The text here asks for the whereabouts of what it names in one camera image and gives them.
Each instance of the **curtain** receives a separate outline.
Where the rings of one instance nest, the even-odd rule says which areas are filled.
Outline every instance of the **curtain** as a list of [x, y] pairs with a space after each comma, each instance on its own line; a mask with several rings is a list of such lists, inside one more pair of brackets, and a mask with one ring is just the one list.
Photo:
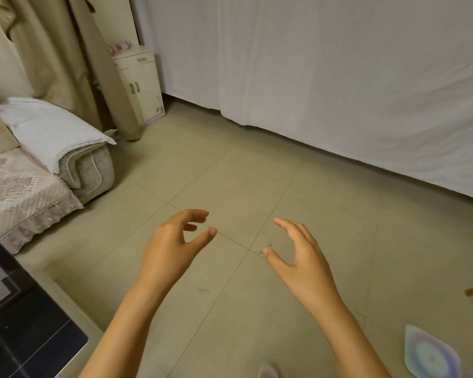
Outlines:
[[87, 58], [120, 134], [139, 139], [139, 124], [88, 5], [68, 1], [0, 0], [0, 26], [18, 50], [34, 96], [102, 130]]
[[473, 197], [473, 0], [133, 0], [163, 91]]

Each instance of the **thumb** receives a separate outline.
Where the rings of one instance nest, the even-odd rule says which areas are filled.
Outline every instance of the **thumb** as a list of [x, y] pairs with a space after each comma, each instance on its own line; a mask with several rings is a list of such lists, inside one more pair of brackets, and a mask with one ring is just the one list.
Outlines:
[[264, 248], [263, 251], [265, 253], [266, 261], [270, 264], [271, 268], [281, 279], [284, 279], [290, 266], [286, 264], [272, 248]]
[[211, 242], [214, 239], [216, 234], [217, 234], [217, 229], [209, 228], [206, 231], [203, 231], [196, 239], [190, 241], [186, 245], [196, 255], [203, 248], [205, 248], [209, 242]]

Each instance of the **drawer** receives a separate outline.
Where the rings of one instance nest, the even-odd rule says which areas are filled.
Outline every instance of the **drawer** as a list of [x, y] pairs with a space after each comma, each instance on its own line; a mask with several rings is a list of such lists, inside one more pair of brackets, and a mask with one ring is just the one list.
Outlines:
[[128, 69], [126, 58], [114, 59], [114, 65], [118, 70]]
[[154, 53], [147, 52], [142, 54], [137, 54], [132, 57], [128, 57], [128, 61], [133, 61], [136, 63], [149, 63], [154, 62]]

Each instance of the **hand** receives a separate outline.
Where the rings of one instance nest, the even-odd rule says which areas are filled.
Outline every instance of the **hand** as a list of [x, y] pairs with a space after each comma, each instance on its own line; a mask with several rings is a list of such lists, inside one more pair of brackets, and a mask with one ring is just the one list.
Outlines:
[[314, 317], [326, 306], [341, 302], [329, 264], [308, 229], [285, 219], [276, 218], [273, 222], [285, 229], [294, 243], [295, 259], [291, 266], [273, 249], [265, 248], [266, 261], [292, 295]]
[[186, 243], [183, 231], [193, 232], [204, 223], [208, 211], [186, 209], [161, 224], [144, 248], [138, 282], [148, 289], [166, 295], [182, 277], [196, 255], [214, 239], [217, 229], [209, 228], [193, 241]]

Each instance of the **forearm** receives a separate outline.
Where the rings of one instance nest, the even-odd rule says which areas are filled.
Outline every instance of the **forearm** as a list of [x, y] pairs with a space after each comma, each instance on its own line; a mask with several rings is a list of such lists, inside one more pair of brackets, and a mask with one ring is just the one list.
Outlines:
[[164, 295], [136, 284], [117, 313], [80, 378], [134, 378], [152, 318]]
[[328, 339], [344, 378], [390, 378], [356, 318], [334, 298], [314, 318]]

